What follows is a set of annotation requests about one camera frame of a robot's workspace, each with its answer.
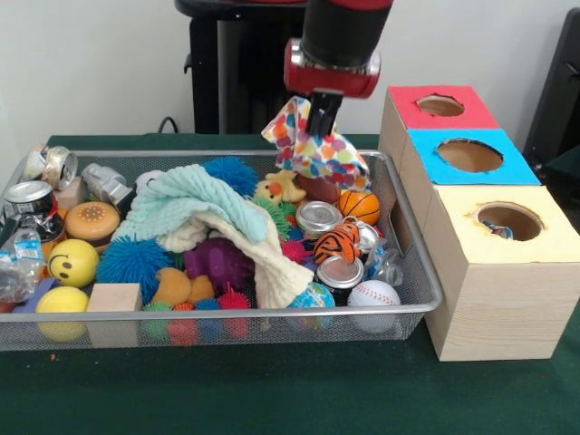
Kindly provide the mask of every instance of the metal mesh tray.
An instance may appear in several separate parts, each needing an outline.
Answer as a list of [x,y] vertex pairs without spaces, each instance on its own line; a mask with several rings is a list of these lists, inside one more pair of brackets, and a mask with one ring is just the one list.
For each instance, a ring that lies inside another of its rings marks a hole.
[[[133,183],[143,172],[202,163],[224,154],[238,155],[261,177],[277,171],[270,151],[78,151],[79,170],[98,163],[118,170]],[[392,160],[378,151],[362,151],[372,173],[372,189],[382,210],[396,206],[410,243],[402,252],[404,282],[397,287],[399,306],[338,307],[206,312],[79,314],[0,314],[0,350],[85,349],[197,344],[339,342],[405,340],[442,292],[421,233]],[[8,186],[19,181],[23,163]],[[391,214],[381,213],[379,227],[391,246],[400,248]],[[228,332],[246,329],[243,337]]]

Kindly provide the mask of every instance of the white towel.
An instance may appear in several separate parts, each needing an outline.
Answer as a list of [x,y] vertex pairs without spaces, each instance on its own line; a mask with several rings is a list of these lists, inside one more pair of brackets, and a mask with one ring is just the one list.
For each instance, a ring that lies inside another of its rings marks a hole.
[[196,245],[204,240],[208,228],[214,228],[230,239],[245,255],[256,263],[256,297],[258,308],[287,308],[314,278],[307,268],[298,265],[282,254],[276,224],[272,218],[251,201],[248,205],[265,215],[266,240],[252,244],[226,220],[215,213],[200,212],[170,236],[163,237],[166,247],[183,247],[184,243]]

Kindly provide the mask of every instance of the green tablecloth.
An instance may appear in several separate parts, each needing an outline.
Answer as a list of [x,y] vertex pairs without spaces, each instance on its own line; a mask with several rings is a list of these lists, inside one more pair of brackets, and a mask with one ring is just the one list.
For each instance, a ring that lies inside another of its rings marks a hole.
[[[359,148],[377,142],[352,139]],[[77,150],[261,144],[194,135],[50,141],[57,143]],[[0,367],[6,434],[580,433],[578,310],[551,361],[438,362],[421,324],[405,342],[0,353]]]

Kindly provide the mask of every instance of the round hole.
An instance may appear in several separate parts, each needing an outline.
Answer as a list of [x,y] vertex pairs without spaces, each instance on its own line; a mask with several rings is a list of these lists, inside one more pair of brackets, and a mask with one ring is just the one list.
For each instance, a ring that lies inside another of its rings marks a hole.
[[465,107],[453,97],[432,94],[417,101],[419,108],[434,116],[460,116]]
[[478,140],[448,140],[437,151],[451,166],[466,172],[488,172],[504,162],[499,152]]
[[498,227],[508,227],[513,232],[514,240],[520,242],[531,240],[542,231],[540,218],[527,208],[516,204],[487,205],[479,211],[478,221],[482,224],[486,221]]

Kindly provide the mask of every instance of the purple elephant toy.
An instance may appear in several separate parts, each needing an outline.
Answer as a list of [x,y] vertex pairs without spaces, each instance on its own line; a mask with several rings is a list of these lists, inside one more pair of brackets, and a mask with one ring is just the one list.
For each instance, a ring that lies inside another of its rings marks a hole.
[[217,294],[226,291],[227,283],[243,288],[254,279],[254,261],[223,237],[198,243],[184,254],[184,260],[189,278],[207,275]]

